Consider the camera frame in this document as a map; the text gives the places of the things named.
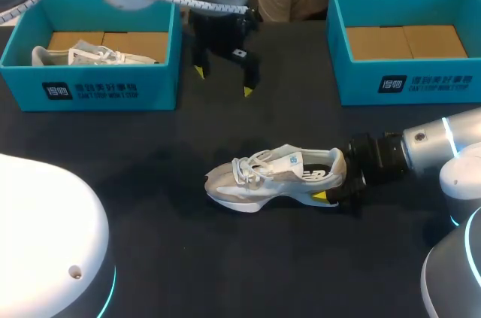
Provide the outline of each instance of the shoe tongue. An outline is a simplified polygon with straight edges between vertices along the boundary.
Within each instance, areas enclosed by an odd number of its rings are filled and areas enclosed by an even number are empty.
[[[282,158],[273,160],[268,164],[271,174],[279,174],[286,171],[292,171],[298,177],[302,177],[302,174],[304,173],[304,165],[301,152],[283,156]]]

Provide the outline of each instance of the shoe laces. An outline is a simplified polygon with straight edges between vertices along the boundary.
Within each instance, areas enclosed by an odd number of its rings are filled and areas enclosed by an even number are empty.
[[[255,170],[255,168],[259,166],[265,168],[266,170],[270,170],[269,164],[265,162],[265,160],[271,157],[269,152],[270,150],[264,150],[255,153],[250,158],[234,158],[234,160],[232,160],[232,171],[234,173],[234,179],[236,183],[244,185],[246,183],[250,183],[253,181],[253,179],[256,183],[258,183],[261,179],[272,180],[272,177],[268,177]],[[269,154],[260,159],[259,157],[265,153]]]
[[[105,62],[107,65],[118,65],[126,61],[126,55],[120,51],[113,51],[105,46],[99,46],[99,48],[103,49],[104,51],[98,51],[97,55],[99,56],[100,60]]]

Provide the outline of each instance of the glowing teal ring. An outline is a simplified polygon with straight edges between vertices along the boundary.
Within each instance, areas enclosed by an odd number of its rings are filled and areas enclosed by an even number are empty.
[[[473,272],[474,277],[476,278],[476,281],[478,282],[479,286],[481,286],[481,275],[479,275],[476,265],[474,264],[473,254],[471,253],[471,247],[469,244],[469,231],[471,228],[471,223],[473,222],[473,218],[479,210],[481,210],[481,207],[478,210],[476,210],[473,213],[473,215],[471,215],[471,218],[469,218],[469,220],[467,221],[466,232],[464,233],[464,245],[466,246],[467,261],[469,262],[471,271]]]
[[[451,217],[451,221],[452,221],[452,223],[453,223],[455,226],[459,226],[459,223],[457,223],[457,222],[454,220],[453,217]]]
[[[97,318],[101,318],[105,311],[107,310],[107,307],[110,303],[110,300],[112,299],[112,295],[113,295],[113,290],[115,289],[115,279],[116,279],[116,276],[117,276],[117,268],[114,267],[113,268],[113,283],[112,283],[112,288],[110,288],[110,294],[108,295],[108,298],[107,298],[107,301],[105,302],[104,304],[104,307],[102,308],[101,312],[98,314]]]

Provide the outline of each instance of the cardboard box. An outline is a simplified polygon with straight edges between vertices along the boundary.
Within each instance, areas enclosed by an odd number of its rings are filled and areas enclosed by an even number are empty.
[[[405,26],[414,59],[467,58],[454,26]]]
[[[348,27],[354,60],[467,58],[454,26]]]
[[[330,0],[341,103],[481,102],[479,16],[481,0]]]
[[[346,31],[355,60],[413,58],[402,27],[349,27]]]
[[[79,39],[160,64],[32,67],[35,46],[67,50]],[[0,72],[22,111],[173,110],[181,43],[176,5],[119,11],[103,0],[42,0],[17,24]]]

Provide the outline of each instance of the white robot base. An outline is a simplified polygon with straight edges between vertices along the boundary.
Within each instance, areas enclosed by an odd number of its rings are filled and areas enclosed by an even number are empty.
[[[0,316],[104,316],[116,268],[107,215],[79,177],[0,155]]]

